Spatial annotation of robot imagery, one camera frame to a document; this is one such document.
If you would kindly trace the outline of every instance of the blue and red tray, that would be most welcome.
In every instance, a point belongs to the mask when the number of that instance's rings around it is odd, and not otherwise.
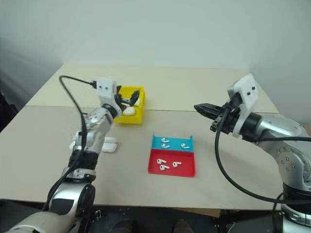
[[[148,172],[153,174],[161,175],[171,175],[171,176],[183,176],[183,177],[194,177],[195,176],[195,161],[193,153],[193,137],[190,139],[184,138],[174,138],[174,137],[164,137],[169,140],[166,145],[170,145],[169,148],[162,148],[163,142],[161,141],[163,137],[156,137],[153,135]],[[181,147],[181,144],[186,144],[188,149]],[[157,163],[158,159],[165,160],[163,163],[169,166],[169,169],[160,170],[160,165]],[[181,162],[178,167],[173,167],[173,162]]]

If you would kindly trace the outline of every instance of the red tray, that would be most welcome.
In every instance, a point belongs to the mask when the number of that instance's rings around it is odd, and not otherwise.
[[[157,159],[163,159],[166,166],[170,169],[160,170],[160,165],[156,163]],[[173,167],[173,162],[181,162],[178,167]],[[183,152],[177,150],[158,150],[151,149],[149,157],[148,172],[153,174],[170,175],[170,176],[195,176],[195,163],[193,152]]]

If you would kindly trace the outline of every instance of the blue tray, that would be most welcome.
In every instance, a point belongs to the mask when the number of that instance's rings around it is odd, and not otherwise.
[[[162,148],[162,141],[161,139],[165,138],[166,140],[169,140],[170,142],[165,143],[166,145],[170,145],[168,148]],[[186,146],[189,147],[189,149],[183,149],[181,147],[181,144],[185,143]],[[190,139],[184,139],[184,138],[175,138],[175,137],[156,137],[155,134],[153,135],[152,139],[152,149],[159,149],[159,150],[178,150],[178,151],[186,151],[186,152],[193,152],[193,138],[190,136]]]

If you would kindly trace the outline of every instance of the tabletop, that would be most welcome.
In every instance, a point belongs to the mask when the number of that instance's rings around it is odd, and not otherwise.
[[[80,120],[77,110],[65,100],[61,101],[56,87],[56,77],[59,74],[72,75],[77,78],[89,79],[94,76],[110,76],[109,69],[105,67],[78,67],[63,66],[36,94],[26,107],[24,107],[12,122],[0,134],[0,198],[11,200],[45,201],[50,186],[61,175],[62,169],[67,165],[71,138],[80,129]],[[122,77],[131,69],[125,67]],[[133,68],[139,76],[139,67]],[[148,73],[157,73],[167,76],[178,82],[178,75],[186,68],[172,68],[167,74],[166,68],[142,67],[142,74],[147,78]],[[216,103],[216,96],[227,98],[226,90],[232,84],[232,77],[236,80],[244,75],[245,71],[225,70],[230,76],[217,76],[223,70],[193,69],[193,75],[203,77],[204,73],[211,73],[215,77],[193,78],[198,86],[197,92],[202,95],[202,86],[209,86],[209,80],[217,79],[218,88],[210,89],[204,97],[198,97],[195,91],[189,90],[190,100],[196,103]],[[148,83],[142,78],[124,78],[121,84],[143,85],[146,90],[146,108],[142,125],[113,125],[108,136],[116,137],[118,147],[115,153],[102,153],[96,167],[95,204],[102,205],[136,205],[136,206],[163,206],[163,207],[189,207],[189,208],[215,208],[215,209],[271,209],[272,205],[246,194],[233,187],[222,175],[217,167],[214,155],[215,133],[209,130],[211,120],[197,112],[190,111],[184,105],[159,104],[154,89],[161,88],[161,84]],[[171,89],[165,87],[162,92],[172,90],[172,95],[188,94],[186,88],[189,83]],[[54,99],[50,92],[57,92]],[[257,112],[277,114],[277,109],[269,98],[261,91]],[[82,103],[84,111],[93,109],[93,97]],[[188,138],[193,135],[196,176],[194,178],[176,177],[149,174],[148,160],[151,149],[153,133],[163,137]],[[220,139],[220,156],[228,174],[241,186],[261,195],[276,197],[282,190],[282,181],[273,158],[257,148],[255,145],[222,134]]]

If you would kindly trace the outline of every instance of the white earbud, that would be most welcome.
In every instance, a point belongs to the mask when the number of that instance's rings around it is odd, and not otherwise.
[[[178,167],[178,165],[180,165],[181,162],[173,162],[173,167]]]
[[[186,147],[185,143],[181,144],[181,147],[184,148],[184,149],[189,149],[190,148],[190,147]]]
[[[167,146],[166,146],[166,144],[163,143],[163,144],[161,145],[161,147],[162,147],[162,148],[168,148],[168,147],[170,147],[170,145],[167,145]]]
[[[161,164],[161,163],[166,163],[166,161],[163,160],[163,159],[157,159],[156,163],[157,163],[157,164]]]
[[[165,166],[165,165],[160,165],[160,170],[164,171],[165,169],[170,169],[169,166]]]
[[[161,142],[164,142],[164,143],[167,143],[167,142],[170,142],[169,140],[166,140],[166,138],[161,138]]]

